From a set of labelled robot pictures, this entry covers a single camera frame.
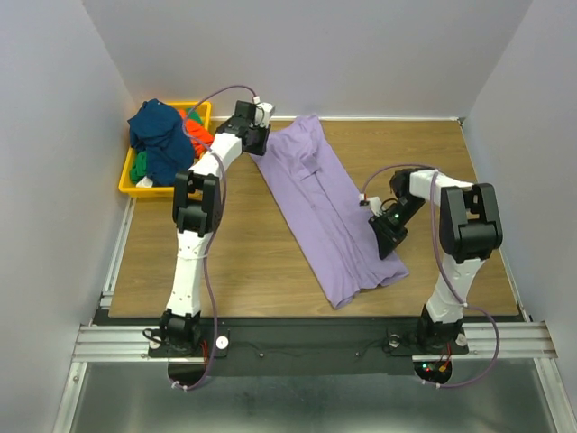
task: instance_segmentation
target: yellow basket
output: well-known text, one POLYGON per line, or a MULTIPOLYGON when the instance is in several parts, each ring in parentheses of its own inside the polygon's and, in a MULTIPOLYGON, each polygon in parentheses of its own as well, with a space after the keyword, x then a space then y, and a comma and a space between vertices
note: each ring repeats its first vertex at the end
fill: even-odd
MULTIPOLYGON (((168 102, 169 106, 174 106, 176 109, 186 110, 195 106, 197 103, 194 101, 183 101, 183 102, 168 102)), ((208 131, 210 126, 210 112, 212 110, 212 105, 210 102, 203 102, 198 108, 197 113, 203 121, 203 126, 208 131)), ((174 194, 173 187, 152 187, 152 188, 138 188, 130 180, 130 169, 134 165, 134 159, 136 158, 136 150, 132 147, 128 147, 128 153, 126 153, 126 159, 124 160, 123 172, 120 175, 120 181, 118 182, 118 189, 120 192, 128 194, 130 197, 134 198, 158 198, 158 197, 172 197, 174 194)))

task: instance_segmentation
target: wooden tabletop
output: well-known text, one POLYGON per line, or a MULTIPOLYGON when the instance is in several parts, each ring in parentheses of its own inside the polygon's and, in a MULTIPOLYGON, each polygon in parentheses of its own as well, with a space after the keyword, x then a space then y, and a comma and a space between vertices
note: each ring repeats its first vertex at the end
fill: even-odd
MULTIPOLYGON (((287 124, 276 122, 273 128, 287 124)), ((431 164, 448 176, 475 181, 456 122, 323 122, 323 127, 327 141, 358 187, 379 167, 402 162, 431 164)), ((388 197, 392 174, 375 178, 369 195, 388 197)), ((426 209, 408 223, 408 238, 397 249, 410 275, 385 288, 363 290, 349 305, 334 310, 251 158, 242 155, 236 160, 227 179, 224 218, 208 264, 219 316, 420 314, 438 277, 426 209)), ((164 311, 172 288, 176 250, 171 200, 138 200, 111 317, 158 317, 164 311)), ((204 282, 201 302, 202 314, 211 316, 204 282)), ((517 314, 498 252, 479 271, 469 302, 493 314, 517 314)))

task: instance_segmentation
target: lavender fabric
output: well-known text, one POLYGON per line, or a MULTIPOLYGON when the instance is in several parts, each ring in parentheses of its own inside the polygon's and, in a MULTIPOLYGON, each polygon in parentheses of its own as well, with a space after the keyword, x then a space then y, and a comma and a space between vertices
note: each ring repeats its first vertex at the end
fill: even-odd
POLYGON ((395 253, 379 259, 377 240, 359 206, 359 190, 325 139, 316 116, 270 133, 264 156, 252 158, 334 308, 360 289, 408 275, 395 253))

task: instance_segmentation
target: white wall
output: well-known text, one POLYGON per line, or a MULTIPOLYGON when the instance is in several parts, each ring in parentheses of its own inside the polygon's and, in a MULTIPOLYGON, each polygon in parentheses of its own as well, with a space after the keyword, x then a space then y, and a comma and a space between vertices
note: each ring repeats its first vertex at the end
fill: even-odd
POLYGON ((83 1, 137 102, 240 82, 279 115, 394 116, 468 114, 530 4, 83 1))
POLYGON ((51 431, 125 198, 134 104, 76 0, 0 13, 0 431, 51 431))
POLYGON ((577 3, 535 0, 464 132, 495 184, 521 298, 545 319, 577 410, 577 3))

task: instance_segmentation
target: orange cloth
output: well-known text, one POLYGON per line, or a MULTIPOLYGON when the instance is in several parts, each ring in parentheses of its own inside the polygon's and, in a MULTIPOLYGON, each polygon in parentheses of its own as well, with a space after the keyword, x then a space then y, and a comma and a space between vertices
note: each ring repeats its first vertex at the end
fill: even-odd
MULTIPOLYGON (((187 112, 184 110, 179 110, 179 114, 180 117, 182 117, 183 119, 187 116, 187 112)), ((190 135, 194 135, 196 138, 198 138, 198 140, 202 140, 209 146, 215 140, 215 137, 211 133, 209 133, 201 124, 195 122, 192 119, 187 120, 186 127, 187 132, 190 135)), ((197 158, 200 158, 202 154, 206 151, 205 146, 203 146, 199 142, 196 142, 192 138, 190 139, 190 142, 192 143, 192 146, 195 148, 195 155, 197 156, 197 158)))

